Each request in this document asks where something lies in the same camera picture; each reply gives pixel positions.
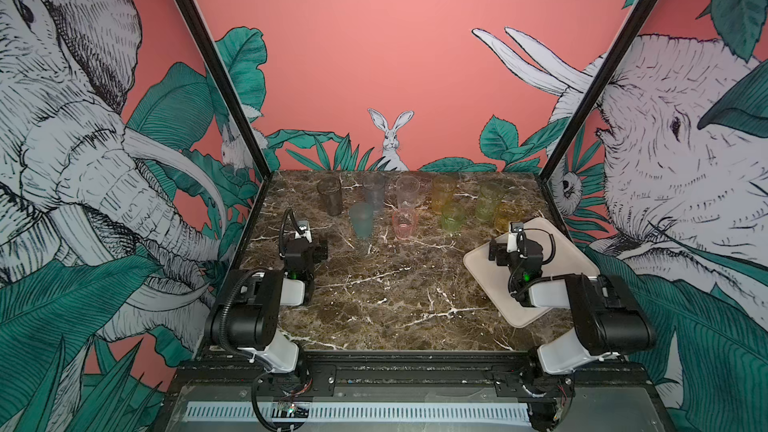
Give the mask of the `blue plastic cup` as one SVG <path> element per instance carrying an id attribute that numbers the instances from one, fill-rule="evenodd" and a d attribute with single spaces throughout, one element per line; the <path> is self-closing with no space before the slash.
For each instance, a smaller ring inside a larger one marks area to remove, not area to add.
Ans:
<path id="1" fill-rule="evenodd" d="M 386 177 L 381 172 L 368 172 L 363 177 L 364 197 L 374 212 L 384 207 L 386 195 Z"/>

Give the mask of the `beige plastic tray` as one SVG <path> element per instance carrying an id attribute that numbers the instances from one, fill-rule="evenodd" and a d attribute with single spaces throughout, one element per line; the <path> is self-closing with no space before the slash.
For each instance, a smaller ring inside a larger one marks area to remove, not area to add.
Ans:
<path id="1" fill-rule="evenodd" d="M 531 219 L 524 223 L 524 229 L 527 237 L 543 246 L 545 258 L 550 255 L 551 246 L 544 231 L 552 233 L 555 238 L 555 256 L 550 264 L 542 267 L 544 277 L 568 273 L 582 273 L 589 277 L 596 277 L 599 274 L 598 267 L 547 219 Z M 550 308 L 523 307 L 514 300 L 507 290 L 508 268 L 497 266 L 495 262 L 489 261 L 488 254 L 489 242 L 486 241 L 483 245 L 466 253 L 463 263 L 501 316 L 511 326 L 527 327 L 550 311 Z"/>

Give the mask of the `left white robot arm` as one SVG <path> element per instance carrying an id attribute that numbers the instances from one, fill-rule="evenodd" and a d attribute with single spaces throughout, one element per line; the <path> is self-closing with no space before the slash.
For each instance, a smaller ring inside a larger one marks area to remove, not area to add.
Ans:
<path id="1" fill-rule="evenodd" d="M 258 363 L 275 374 L 305 374 L 301 347 L 278 330 L 283 307 L 309 304 L 315 291 L 315 266 L 328 258 L 325 239 L 312 237 L 300 220 L 278 242 L 283 268 L 229 272 L 206 319 L 204 338 L 226 353 Z"/>

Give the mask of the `dark grey plastic cup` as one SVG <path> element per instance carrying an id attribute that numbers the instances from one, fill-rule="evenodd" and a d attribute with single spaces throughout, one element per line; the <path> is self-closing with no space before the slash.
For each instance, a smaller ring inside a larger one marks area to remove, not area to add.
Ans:
<path id="1" fill-rule="evenodd" d="M 317 183 L 317 191 L 325 212 L 329 216 L 339 216 L 343 212 L 343 195 L 338 176 L 328 176 Z"/>

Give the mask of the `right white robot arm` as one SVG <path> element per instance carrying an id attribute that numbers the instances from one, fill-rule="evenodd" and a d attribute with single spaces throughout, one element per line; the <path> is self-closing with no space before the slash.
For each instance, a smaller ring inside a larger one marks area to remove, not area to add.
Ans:
<path id="1" fill-rule="evenodd" d="M 492 238 L 488 243 L 488 260 L 508 269 L 507 293 L 518 304 L 571 312 L 573 327 L 531 353 L 537 373 L 566 375 L 591 362 L 654 348 L 655 329 L 622 277 L 543 275 L 557 253 L 555 236 L 547 236 L 548 256 L 521 223 L 509 225 L 504 241 Z"/>

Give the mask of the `clear plastic cup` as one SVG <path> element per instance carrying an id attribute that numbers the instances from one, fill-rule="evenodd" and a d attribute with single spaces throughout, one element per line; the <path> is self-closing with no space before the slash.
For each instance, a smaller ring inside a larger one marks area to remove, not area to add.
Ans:
<path id="1" fill-rule="evenodd" d="M 412 175 L 402 174 L 396 181 L 396 199 L 399 209 L 415 209 L 421 203 L 420 180 Z"/>

